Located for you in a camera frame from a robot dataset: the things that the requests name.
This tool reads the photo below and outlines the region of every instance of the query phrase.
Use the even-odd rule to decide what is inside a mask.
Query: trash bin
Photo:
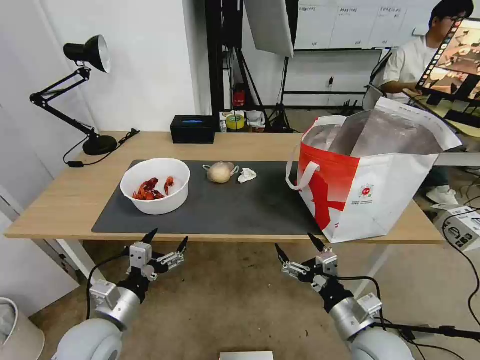
[[[12,300],[0,297],[0,304],[10,304],[15,311],[13,329],[5,343],[0,345],[0,359],[37,360],[44,349],[44,332],[22,314]]]

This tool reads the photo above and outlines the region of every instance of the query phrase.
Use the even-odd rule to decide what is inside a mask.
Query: lamp base
[[[87,155],[104,155],[111,153],[117,148],[117,140],[108,135],[89,137],[83,143],[83,152]]]

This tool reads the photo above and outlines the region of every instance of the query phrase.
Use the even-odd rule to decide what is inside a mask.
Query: monitor
[[[480,19],[458,19],[438,48],[416,88],[441,99],[480,105]]]

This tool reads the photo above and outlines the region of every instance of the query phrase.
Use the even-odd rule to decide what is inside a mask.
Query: black tissue box
[[[170,132],[174,144],[213,144],[214,117],[175,115],[170,125]]]

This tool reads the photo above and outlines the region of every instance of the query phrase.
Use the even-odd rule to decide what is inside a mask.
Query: red crayfish
[[[155,190],[155,186],[159,180],[156,177],[152,177],[150,180],[145,181],[137,191],[133,192],[132,198],[136,200],[158,200],[163,199],[165,196],[158,190]],[[174,184],[174,178],[169,176],[165,182],[165,194],[169,195],[169,189]]]

